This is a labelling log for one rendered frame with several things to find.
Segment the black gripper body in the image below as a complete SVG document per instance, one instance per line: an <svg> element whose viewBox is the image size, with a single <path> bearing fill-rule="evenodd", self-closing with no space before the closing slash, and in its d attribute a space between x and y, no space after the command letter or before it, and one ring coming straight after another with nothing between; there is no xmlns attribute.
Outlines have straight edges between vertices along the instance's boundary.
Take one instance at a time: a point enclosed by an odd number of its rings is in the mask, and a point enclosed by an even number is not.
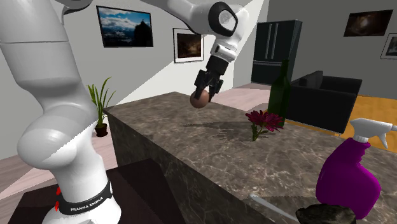
<svg viewBox="0 0 397 224"><path fill-rule="evenodd" d="M224 75L229 63L217 56L210 56L206 65L207 72L207 86L212 79L221 79L220 77Z"/></svg>

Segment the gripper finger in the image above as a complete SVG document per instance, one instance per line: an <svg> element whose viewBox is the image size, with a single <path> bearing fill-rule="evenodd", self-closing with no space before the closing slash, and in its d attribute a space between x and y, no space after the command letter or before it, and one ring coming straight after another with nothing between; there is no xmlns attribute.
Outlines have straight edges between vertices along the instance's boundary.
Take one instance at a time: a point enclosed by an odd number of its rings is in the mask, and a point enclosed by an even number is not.
<svg viewBox="0 0 397 224"><path fill-rule="evenodd" d="M200 70L198 72L198 75L196 77L194 85L196 86L196 90L195 90L193 97L195 99L199 99L200 96L202 95L202 91L207 86L207 72L206 71Z"/></svg>
<svg viewBox="0 0 397 224"><path fill-rule="evenodd" d="M211 102L212 98L219 93L220 88L222 87L223 80L221 79L212 79L209 83L209 102Z"/></svg>

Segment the brown egg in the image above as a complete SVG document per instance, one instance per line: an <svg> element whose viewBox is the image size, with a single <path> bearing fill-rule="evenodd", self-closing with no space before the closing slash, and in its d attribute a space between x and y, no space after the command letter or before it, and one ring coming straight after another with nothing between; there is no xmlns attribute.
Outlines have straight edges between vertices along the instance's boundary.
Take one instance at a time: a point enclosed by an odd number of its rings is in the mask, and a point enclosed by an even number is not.
<svg viewBox="0 0 397 224"><path fill-rule="evenodd" d="M207 90L203 90L199 99L195 98L195 94L196 92L193 92L190 96L190 104L194 107L194 108L203 108L205 107L208 102L209 102L209 93Z"/></svg>

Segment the dark red flower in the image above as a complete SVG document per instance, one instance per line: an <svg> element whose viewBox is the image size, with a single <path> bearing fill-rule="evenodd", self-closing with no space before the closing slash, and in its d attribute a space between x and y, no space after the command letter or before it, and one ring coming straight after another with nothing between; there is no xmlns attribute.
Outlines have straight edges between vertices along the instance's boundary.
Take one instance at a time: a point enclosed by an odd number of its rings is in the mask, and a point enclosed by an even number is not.
<svg viewBox="0 0 397 224"><path fill-rule="evenodd" d="M283 129L282 117L267 111L253 110L245 116L251 122L252 141L256 141L260 134Z"/></svg>

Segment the black refrigerator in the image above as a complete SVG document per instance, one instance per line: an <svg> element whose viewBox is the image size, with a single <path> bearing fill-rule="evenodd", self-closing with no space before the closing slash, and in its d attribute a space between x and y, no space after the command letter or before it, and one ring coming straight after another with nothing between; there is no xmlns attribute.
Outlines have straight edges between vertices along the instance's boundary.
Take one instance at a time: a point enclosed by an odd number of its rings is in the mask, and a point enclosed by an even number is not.
<svg viewBox="0 0 397 224"><path fill-rule="evenodd" d="M284 59L289 60L287 79L291 80L302 25L299 20L257 23L251 82L273 84Z"/></svg>

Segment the dark green glass bottle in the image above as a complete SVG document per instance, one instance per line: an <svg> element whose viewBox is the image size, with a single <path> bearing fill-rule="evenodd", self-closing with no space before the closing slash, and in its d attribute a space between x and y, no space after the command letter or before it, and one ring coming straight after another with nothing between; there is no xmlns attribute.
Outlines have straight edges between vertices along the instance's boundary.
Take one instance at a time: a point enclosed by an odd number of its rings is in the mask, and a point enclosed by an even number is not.
<svg viewBox="0 0 397 224"><path fill-rule="evenodd" d="M287 77L288 66L289 60L284 59L281 64L280 75L271 86L267 110L269 113L281 117L281 123L279 123L281 127L283 127L285 123L291 92L290 81Z"/></svg>

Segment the green potted plant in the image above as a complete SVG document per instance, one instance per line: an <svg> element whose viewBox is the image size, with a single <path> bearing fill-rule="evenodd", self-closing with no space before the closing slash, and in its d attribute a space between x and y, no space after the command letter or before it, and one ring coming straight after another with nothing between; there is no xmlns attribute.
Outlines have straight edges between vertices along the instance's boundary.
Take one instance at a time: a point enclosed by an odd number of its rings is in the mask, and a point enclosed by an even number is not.
<svg viewBox="0 0 397 224"><path fill-rule="evenodd" d="M95 104L97 109L98 120L97 120L97 125L95 126L94 129L97 137L104 137L108 134L107 131L108 125L104 123L104 119L106 117L106 115L104 114L104 108L108 107L111 98L116 92L115 90L108 97L109 89L104 90L106 83L108 82L109 79L111 79L111 77L108 77L104 80L100 90L98 90L98 88L94 84L87 86L91 97L91 101Z"/></svg>

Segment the black sofa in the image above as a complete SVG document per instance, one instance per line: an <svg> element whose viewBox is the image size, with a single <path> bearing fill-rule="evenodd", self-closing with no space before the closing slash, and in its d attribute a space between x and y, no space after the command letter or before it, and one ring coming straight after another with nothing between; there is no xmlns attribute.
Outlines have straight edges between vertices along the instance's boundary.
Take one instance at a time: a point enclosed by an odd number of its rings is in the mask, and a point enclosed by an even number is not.
<svg viewBox="0 0 397 224"><path fill-rule="evenodd" d="M344 133L362 80L325 76L322 71L291 82L286 118L294 122Z"/></svg>

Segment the dark robot stand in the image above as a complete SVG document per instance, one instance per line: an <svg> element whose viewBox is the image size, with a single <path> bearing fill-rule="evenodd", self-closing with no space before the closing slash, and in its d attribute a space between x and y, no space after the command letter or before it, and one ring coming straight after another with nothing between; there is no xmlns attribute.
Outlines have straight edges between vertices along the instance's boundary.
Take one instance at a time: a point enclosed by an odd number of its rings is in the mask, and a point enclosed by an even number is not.
<svg viewBox="0 0 397 224"><path fill-rule="evenodd" d="M160 166L152 159L106 171L122 210L118 224L186 224ZM41 224L58 185L24 193L6 224Z"/></svg>

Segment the grey knife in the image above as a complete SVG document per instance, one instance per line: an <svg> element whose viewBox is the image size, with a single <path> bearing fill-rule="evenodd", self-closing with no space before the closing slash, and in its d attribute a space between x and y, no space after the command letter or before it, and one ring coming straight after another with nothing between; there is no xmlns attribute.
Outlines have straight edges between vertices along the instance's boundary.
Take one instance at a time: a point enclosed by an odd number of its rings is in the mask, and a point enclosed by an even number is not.
<svg viewBox="0 0 397 224"><path fill-rule="evenodd" d="M295 222L299 222L298 219L295 216L292 216L292 215L286 213L285 211L283 211L280 208L274 206L273 204L269 203L268 201L264 200L263 198L259 197L258 195L254 194L254 193L251 193L249 196L255 202L257 202L257 203L259 203L259 204L261 204L261 205L263 205L263 206L265 206L265 207L267 207L267 208L279 213L280 215L283 215L283 216L285 216L285 217L287 217L287 218L289 218L289 219L291 219L291 220L293 220Z"/></svg>

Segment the purple spray bottle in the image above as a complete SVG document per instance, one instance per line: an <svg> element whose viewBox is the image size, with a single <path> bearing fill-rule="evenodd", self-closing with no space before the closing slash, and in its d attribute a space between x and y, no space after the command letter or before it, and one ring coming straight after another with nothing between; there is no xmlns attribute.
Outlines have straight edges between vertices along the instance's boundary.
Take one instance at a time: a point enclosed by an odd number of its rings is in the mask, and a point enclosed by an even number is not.
<svg viewBox="0 0 397 224"><path fill-rule="evenodd" d="M354 135L339 145L324 162L316 185L316 198L322 204L352 209L356 218L365 218L379 199L377 178L361 165L368 139L377 136L387 147L386 134L397 125L366 118L351 120Z"/></svg>

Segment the dark rough rock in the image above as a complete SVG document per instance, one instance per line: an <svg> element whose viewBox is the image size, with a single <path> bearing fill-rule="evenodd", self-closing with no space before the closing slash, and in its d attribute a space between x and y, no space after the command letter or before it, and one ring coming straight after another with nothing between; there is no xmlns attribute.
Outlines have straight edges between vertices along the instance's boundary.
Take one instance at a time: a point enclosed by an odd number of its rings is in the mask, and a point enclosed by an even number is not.
<svg viewBox="0 0 397 224"><path fill-rule="evenodd" d="M300 224L357 224L354 212L338 205L313 204L295 214Z"/></svg>

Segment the white-framed dark wall picture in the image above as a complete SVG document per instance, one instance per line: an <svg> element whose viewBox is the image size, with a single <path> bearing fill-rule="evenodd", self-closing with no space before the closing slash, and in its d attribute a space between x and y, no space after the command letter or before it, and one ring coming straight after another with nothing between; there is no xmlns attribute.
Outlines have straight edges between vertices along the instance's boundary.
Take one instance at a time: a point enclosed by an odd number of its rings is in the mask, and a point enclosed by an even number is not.
<svg viewBox="0 0 397 224"><path fill-rule="evenodd" d="M174 62L198 62L204 60L204 37L189 29L173 28Z"/></svg>

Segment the mountain landscape wall picture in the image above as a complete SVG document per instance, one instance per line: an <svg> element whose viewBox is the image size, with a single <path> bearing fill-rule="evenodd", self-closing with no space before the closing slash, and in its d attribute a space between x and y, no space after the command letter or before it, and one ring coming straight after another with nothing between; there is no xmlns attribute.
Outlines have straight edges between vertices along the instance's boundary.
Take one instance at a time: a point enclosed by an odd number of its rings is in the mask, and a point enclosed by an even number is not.
<svg viewBox="0 0 397 224"><path fill-rule="evenodd" d="M96 6L104 48L153 47L151 13Z"/></svg>

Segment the dark brown unframed wall picture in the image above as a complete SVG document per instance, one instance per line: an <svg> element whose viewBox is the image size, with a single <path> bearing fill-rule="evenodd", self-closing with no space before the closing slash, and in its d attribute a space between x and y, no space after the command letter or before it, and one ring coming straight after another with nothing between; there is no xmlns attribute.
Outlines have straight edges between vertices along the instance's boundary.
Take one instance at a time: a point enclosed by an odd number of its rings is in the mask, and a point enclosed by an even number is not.
<svg viewBox="0 0 397 224"><path fill-rule="evenodd" d="M383 36L392 14L393 10L350 13L344 37Z"/></svg>

